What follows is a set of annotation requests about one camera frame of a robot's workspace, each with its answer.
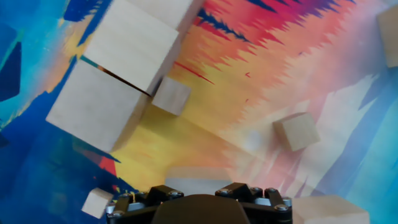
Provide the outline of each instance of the wooden block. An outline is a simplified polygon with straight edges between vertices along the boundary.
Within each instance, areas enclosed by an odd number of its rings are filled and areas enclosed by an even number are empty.
[[[227,171],[219,167],[173,167],[168,170],[165,185],[185,195],[210,194],[232,184]]]
[[[80,60],[46,120],[109,153],[131,136],[148,103],[147,95]]]
[[[198,15],[205,0],[128,0],[148,14],[180,32],[181,40]]]
[[[309,113],[297,113],[273,123],[286,149],[297,151],[320,141],[317,127]]]
[[[180,45],[176,30],[127,0],[114,0],[84,56],[153,95]]]
[[[105,207],[113,198],[113,194],[107,193],[99,188],[92,190],[86,199],[83,212],[92,215],[96,218],[101,218],[104,215]]]
[[[395,6],[378,15],[381,38],[384,44],[387,66],[398,66],[398,6]]]
[[[180,116],[190,94],[191,88],[166,77],[160,84],[152,104]]]
[[[295,198],[295,224],[369,224],[369,213],[336,196]]]

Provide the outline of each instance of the wooden cube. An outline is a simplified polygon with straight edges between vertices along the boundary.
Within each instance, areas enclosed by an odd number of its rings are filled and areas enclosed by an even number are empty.
[[[128,0],[185,37],[205,0]]]
[[[84,56],[153,95],[180,48],[175,29],[127,0],[114,0]]]
[[[219,167],[173,167],[168,170],[165,185],[185,195],[210,194],[232,184],[227,171]]]
[[[378,15],[381,38],[384,44],[387,66],[398,66],[398,6],[395,6]]]
[[[180,116],[190,94],[191,88],[166,77],[160,84],[152,104]]]
[[[369,213],[336,196],[295,198],[295,224],[369,224]]]
[[[297,113],[273,123],[282,145],[291,151],[319,142],[315,122],[309,113]]]
[[[46,120],[104,151],[132,134],[149,97],[80,60]]]
[[[113,194],[96,188],[88,194],[86,202],[81,210],[96,218],[101,218],[104,215],[105,207],[110,203],[112,198]]]

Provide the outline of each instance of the dark blue streak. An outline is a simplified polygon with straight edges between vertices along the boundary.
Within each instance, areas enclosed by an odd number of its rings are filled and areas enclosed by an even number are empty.
[[[21,63],[22,44],[18,42],[0,71],[0,102],[19,94],[21,87]]]
[[[216,18],[211,15],[211,13],[207,14],[204,8],[200,9],[198,17],[201,17],[200,23],[207,22],[211,24],[215,29],[223,30],[226,34],[234,34],[235,38],[239,40],[250,42],[249,40],[247,40],[247,38],[245,38],[242,33],[237,33],[234,30],[230,29],[223,21],[217,21]]]
[[[94,14],[99,6],[98,0],[70,0],[63,18],[67,21],[80,22],[86,16]]]
[[[6,147],[9,141],[0,133],[0,148]]]
[[[253,3],[255,5],[258,5],[260,7],[262,7],[265,10],[271,11],[271,12],[276,12],[275,9],[271,8],[270,6],[268,6],[267,4],[265,4],[263,1],[261,0],[247,0],[250,3]]]
[[[97,2],[101,2],[99,6],[97,7],[96,14],[94,15],[93,19],[91,20],[90,24],[88,24],[85,33],[81,37],[78,46],[81,44],[84,44],[87,40],[87,38],[95,31],[95,29],[98,27],[100,24],[103,16],[106,13],[106,10],[108,9],[109,5],[111,4],[112,0],[97,0]]]

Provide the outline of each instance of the small wooden cube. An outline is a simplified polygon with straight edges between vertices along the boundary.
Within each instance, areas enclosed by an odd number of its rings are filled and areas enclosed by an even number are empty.
[[[46,120],[104,151],[132,134],[149,97],[80,60]]]
[[[84,56],[153,96],[180,48],[175,29],[127,0],[114,0]]]
[[[112,198],[113,194],[96,188],[88,194],[86,202],[81,210],[96,218],[101,218],[104,215],[105,207],[110,203]]]
[[[291,151],[303,149],[320,141],[310,113],[297,113],[273,123],[282,145]]]
[[[295,224],[369,224],[369,213],[337,196],[295,198]]]
[[[152,104],[180,116],[190,94],[191,88],[166,77],[160,84]]]
[[[185,37],[205,0],[128,0]]]
[[[381,38],[384,44],[387,66],[389,68],[398,66],[398,6],[378,15]]]
[[[165,185],[185,195],[210,194],[232,184],[227,171],[220,167],[173,167],[167,172]]]

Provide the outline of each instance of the colorful printed mat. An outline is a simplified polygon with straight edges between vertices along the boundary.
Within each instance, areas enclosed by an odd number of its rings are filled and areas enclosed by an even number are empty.
[[[376,22],[398,1],[207,0],[169,74],[192,87],[183,115],[151,106],[107,155],[45,117],[110,1],[0,0],[2,223],[104,223],[81,212],[91,189],[147,190],[170,166],[338,194],[398,223],[398,70]],[[271,123],[303,111],[322,141],[283,151]]]

